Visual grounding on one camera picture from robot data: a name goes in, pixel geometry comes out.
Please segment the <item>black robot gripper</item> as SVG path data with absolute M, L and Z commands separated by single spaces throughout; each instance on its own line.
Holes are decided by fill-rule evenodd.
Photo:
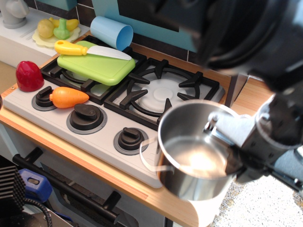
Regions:
M 205 132 L 233 150 L 226 173 L 241 168 L 236 180 L 247 183 L 271 175 L 294 191 L 303 190 L 303 108 L 272 96 L 252 117 L 211 111 Z

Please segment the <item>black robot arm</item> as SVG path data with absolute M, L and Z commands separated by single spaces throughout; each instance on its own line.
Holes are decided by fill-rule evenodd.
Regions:
M 272 175 L 303 190 L 303 3 L 300 0 L 152 0 L 152 14 L 192 35 L 196 61 L 262 79 L 273 92 L 254 117 L 211 113 L 207 131 L 229 140 L 241 183 Z

